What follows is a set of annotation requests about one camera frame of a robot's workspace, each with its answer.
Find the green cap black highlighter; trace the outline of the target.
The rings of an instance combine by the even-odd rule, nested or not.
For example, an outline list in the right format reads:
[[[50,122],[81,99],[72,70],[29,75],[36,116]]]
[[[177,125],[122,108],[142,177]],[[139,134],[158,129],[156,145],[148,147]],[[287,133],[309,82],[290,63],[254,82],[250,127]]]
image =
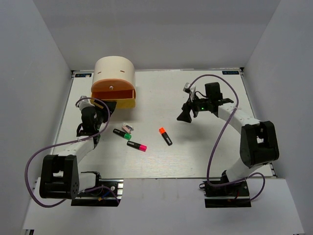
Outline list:
[[[128,133],[126,133],[124,131],[121,131],[121,130],[118,130],[118,129],[113,129],[113,133],[117,134],[118,136],[120,136],[120,137],[122,137],[122,138],[124,138],[124,139],[126,139],[128,141],[132,137],[131,134],[128,134]]]

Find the cream round drawer organizer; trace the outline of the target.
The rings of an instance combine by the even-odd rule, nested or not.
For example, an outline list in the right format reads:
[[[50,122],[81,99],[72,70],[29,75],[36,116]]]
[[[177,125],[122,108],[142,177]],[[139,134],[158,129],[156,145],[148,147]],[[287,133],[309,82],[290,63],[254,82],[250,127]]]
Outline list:
[[[135,68],[121,56],[99,59],[94,68],[91,97],[103,101],[115,101],[117,109],[135,107]]]

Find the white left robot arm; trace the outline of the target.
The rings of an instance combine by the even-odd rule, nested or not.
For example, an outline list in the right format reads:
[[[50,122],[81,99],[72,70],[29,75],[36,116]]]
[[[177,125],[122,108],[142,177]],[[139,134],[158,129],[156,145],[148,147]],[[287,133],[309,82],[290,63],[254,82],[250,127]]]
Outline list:
[[[81,112],[81,123],[76,129],[76,142],[57,154],[43,159],[39,194],[42,198],[74,199],[87,189],[92,195],[103,191],[103,183],[97,172],[79,172],[79,162],[100,141],[100,128],[115,111],[115,101],[95,101],[94,104],[82,99],[76,105]]]

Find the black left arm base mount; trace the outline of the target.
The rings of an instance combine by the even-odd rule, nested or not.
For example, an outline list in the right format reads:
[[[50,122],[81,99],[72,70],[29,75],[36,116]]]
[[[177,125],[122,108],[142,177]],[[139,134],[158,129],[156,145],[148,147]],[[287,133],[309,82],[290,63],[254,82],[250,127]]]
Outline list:
[[[122,199],[123,179],[99,179],[95,187],[80,192],[71,201],[74,207],[117,207]]]

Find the orange cap black highlighter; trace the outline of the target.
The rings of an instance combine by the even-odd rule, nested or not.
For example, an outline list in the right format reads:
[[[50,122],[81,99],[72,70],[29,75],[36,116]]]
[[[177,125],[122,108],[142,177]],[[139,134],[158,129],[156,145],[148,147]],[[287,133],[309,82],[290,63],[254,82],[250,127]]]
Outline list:
[[[171,146],[173,144],[173,142],[171,141],[170,137],[168,136],[167,132],[165,131],[165,129],[162,127],[159,129],[160,134],[162,135],[163,139],[165,140],[165,142],[167,143],[168,146]]]

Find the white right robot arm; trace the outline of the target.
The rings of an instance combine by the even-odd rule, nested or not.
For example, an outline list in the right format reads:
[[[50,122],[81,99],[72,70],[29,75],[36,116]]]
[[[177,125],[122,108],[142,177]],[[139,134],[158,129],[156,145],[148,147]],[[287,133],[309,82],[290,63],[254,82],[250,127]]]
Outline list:
[[[205,85],[206,96],[198,98],[196,87],[186,83],[183,91],[189,98],[183,104],[178,121],[190,123],[199,112],[209,111],[231,125],[240,134],[240,157],[223,172],[219,186],[226,195],[233,195],[238,182],[246,180],[255,170],[279,158],[274,124],[250,117],[230,98],[224,98],[218,82]]]

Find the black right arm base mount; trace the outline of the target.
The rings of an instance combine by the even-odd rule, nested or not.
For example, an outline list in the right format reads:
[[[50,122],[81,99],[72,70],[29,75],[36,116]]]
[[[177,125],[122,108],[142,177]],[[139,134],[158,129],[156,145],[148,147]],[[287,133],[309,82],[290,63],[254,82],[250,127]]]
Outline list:
[[[225,187],[210,186],[207,181],[199,184],[204,191],[206,208],[250,208],[250,194],[247,182],[239,182]]]

